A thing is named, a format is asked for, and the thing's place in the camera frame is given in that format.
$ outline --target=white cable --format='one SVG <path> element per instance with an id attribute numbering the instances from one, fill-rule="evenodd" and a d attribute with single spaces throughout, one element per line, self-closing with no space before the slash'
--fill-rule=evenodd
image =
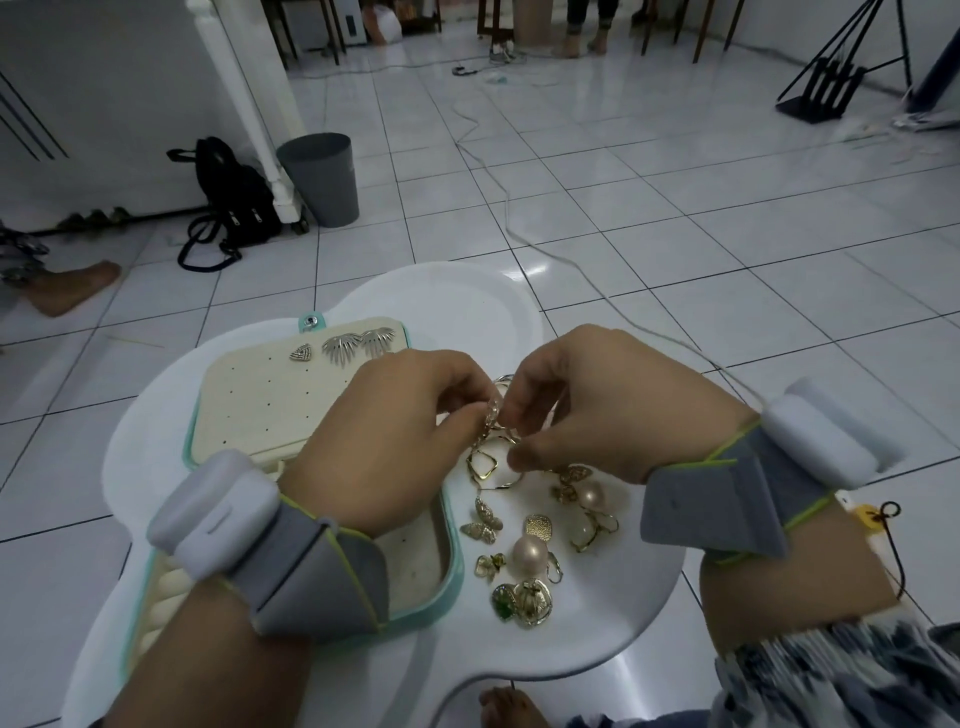
<path id="1" fill-rule="evenodd" d="M 636 328 L 637 330 L 643 331 L 644 333 L 649 333 L 651 336 L 656 336 L 657 338 L 663 339 L 664 341 L 669 341 L 671 344 L 677 344 L 678 346 L 681 346 L 684 349 L 687 349 L 688 351 L 695 353 L 697 356 L 709 362 L 711 365 L 713 365 L 718 370 L 723 372 L 726 376 L 728 376 L 734 382 L 736 382 L 741 387 L 743 387 L 743 389 L 746 392 L 753 395 L 756 398 L 756 400 L 759 402 L 761 408 L 766 407 L 766 403 L 767 403 L 766 399 L 756 389 L 754 389 L 749 384 L 744 382 L 738 376 L 731 374 L 726 367 L 716 362 L 714 359 L 706 355 L 697 347 L 687 344 L 685 341 L 682 341 L 681 339 L 676 339 L 673 336 L 668 336 L 665 333 L 660 333 L 659 331 L 653 331 L 650 328 L 643 327 L 640 324 L 638 324 L 636 321 L 631 319 L 627 314 L 625 314 L 623 311 L 620 310 L 620 308 L 616 305 L 616 303 L 614 303 L 603 291 L 600 290 L 599 287 L 597 287 L 597 284 L 590 279 L 590 276 L 587 275 L 584 269 L 581 268 L 576 261 L 570 260 L 569 258 L 564 257 L 562 255 L 549 253 L 543 248 L 537 247 L 532 242 L 530 242 L 525 237 L 523 237 L 523 235 L 520 235 L 516 231 L 511 229 L 510 227 L 510 191 L 507 190 L 507 188 L 504 187 L 502 184 L 500 184 L 497 178 L 493 176 L 490 169 L 487 167 L 487 163 L 483 159 L 475 155 L 473 152 L 471 152 L 469 149 L 467 149 L 462 143 L 464 139 L 466 139 L 472 132 L 475 132 L 477 129 L 480 128 L 480 122 L 477 119 L 474 119 L 472 116 L 467 116 L 466 114 L 462 113 L 459 109 L 457 109 L 457 103 L 454 103 L 451 106 L 451 110 L 455 114 L 457 114 L 457 116 L 459 116 L 460 118 L 466 119 L 467 121 L 472 122 L 474 125 L 471 129 L 461 134 L 460 138 L 458 138 L 455 143 L 460 150 L 462 150 L 467 155 L 469 155 L 477 164 L 479 164 L 487 172 L 487 174 L 490 176 L 490 179 L 493 180 L 493 183 L 500 188 L 501 192 L 503 192 L 504 198 L 505 198 L 504 199 L 504 228 L 506 229 L 508 235 L 511 235 L 513 238 L 519 240 L 525 246 L 529 248 L 533 248 L 538 253 L 546 255 L 547 257 L 552 258 L 554 260 L 559 260 L 561 263 L 568 265 L 572 268 L 576 268 L 578 271 L 580 271 L 580 275 L 584 277 L 584 280 L 589 284 L 589 286 L 594 291 L 596 291 L 597 295 L 600 296 L 604 301 L 606 301 L 610 305 L 610 308 L 616 311 L 617 314 L 619 314 L 620 318 L 626 321 L 630 326 L 632 326 L 633 328 Z"/>

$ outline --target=silver earring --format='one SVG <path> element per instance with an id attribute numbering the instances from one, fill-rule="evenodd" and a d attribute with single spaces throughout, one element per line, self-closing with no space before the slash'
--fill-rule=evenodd
<path id="1" fill-rule="evenodd" d="M 360 337 L 355 333 L 343 333 L 324 341 L 323 350 L 331 362 L 343 368 L 349 364 L 359 344 Z"/>
<path id="2" fill-rule="evenodd" d="M 313 350 L 309 344 L 300 344 L 296 349 L 290 352 L 290 358 L 294 361 L 310 361 L 313 356 Z"/>
<path id="3" fill-rule="evenodd" d="M 390 350 L 390 342 L 394 340 L 396 332 L 392 328 L 371 328 L 360 334 L 360 346 L 371 359 L 379 358 Z"/>

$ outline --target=forearm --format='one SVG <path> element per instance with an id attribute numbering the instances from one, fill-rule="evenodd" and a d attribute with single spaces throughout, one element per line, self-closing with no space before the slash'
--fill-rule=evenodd
<path id="1" fill-rule="evenodd" d="M 114 701 L 107 728 L 290 726 L 310 668 L 306 639 L 261 638 L 224 585 L 194 587 Z"/>

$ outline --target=white tile floor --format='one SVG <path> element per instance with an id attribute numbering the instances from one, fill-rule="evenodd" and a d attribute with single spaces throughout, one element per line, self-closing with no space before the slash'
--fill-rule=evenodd
<path id="1" fill-rule="evenodd" d="M 52 241 L 53 269 L 108 257 L 126 277 L 57 320 L 24 303 L 0 312 L 0 728 L 58 718 L 128 547 L 99 492 L 104 450 L 163 367 L 226 330 L 330 308 L 368 277 L 426 260 L 506 274 L 551 335 L 621 326 L 520 236 L 578 260 L 630 315 L 713 352 L 764 396 L 810 374 L 889 425 L 910 457 L 861 497 L 902 504 L 893 528 L 911 595 L 936 621 L 960 619 L 957 136 L 842 143 L 837 125 L 773 111 L 792 66 L 713 45 L 692 66 L 686 40 L 655 39 L 641 58 L 615 35 L 605 59 L 530 59 L 498 69 L 498 83 L 450 73 L 485 53 L 469 24 L 351 49 L 342 68 L 358 74 L 305 60 L 291 76 L 307 129 L 353 140 L 361 217 L 348 229 L 277 240 L 214 275 L 174 262 L 183 220 Z M 850 116 L 892 108 L 864 88 Z M 454 109 L 480 122 L 465 147 L 489 170 L 455 146 L 472 124 Z M 514 199 L 516 235 L 491 177 Z M 691 554 L 660 617 L 621 656 L 530 686 L 551 718 L 707 706 L 717 686 L 698 563 Z M 477 725 L 477 691 L 452 700 L 444 725 Z"/>

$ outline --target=table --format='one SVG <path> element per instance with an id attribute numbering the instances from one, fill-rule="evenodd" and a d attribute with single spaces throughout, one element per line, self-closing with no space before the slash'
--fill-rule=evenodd
<path id="1" fill-rule="evenodd" d="M 513 371 L 543 338 L 540 313 L 528 292 L 499 273 L 463 263 L 425 263 L 385 274 L 349 294 L 325 318 L 334 325 L 384 311 L 405 324 L 414 347 L 466 351 L 493 376 Z M 125 625 L 150 553 L 143 534 L 153 512 L 187 473 L 180 450 L 204 371 L 224 352 L 296 330 L 297 319 L 278 319 L 206 342 L 155 379 L 117 427 L 104 466 L 105 498 L 131 531 L 133 548 L 74 669 L 63 728 L 85 728 L 106 711 L 122 685 Z M 559 539 L 551 543 L 564 568 L 564 583 L 554 588 L 554 611 L 545 624 L 522 630 L 496 619 L 490 587 L 472 574 L 477 556 L 491 549 L 464 539 L 467 574 L 450 611 L 419 631 L 346 654 L 318 655 L 301 711 L 303 723 L 316 725 L 323 716 L 330 725 L 423 728 L 457 689 L 473 680 L 563 677 L 620 652 L 653 621 L 673 591 L 684 550 L 644 544 L 639 538 L 642 493 L 612 478 L 607 483 L 620 531 L 581 555 Z M 466 522 L 475 492 L 462 464 L 444 487 L 454 512 Z M 501 537 L 505 540 L 497 543 L 498 549 L 508 549 L 519 535 L 524 514 L 571 507 L 551 503 L 547 488 L 529 481 L 509 495 L 489 498 L 507 524 L 504 533 L 516 531 Z"/>

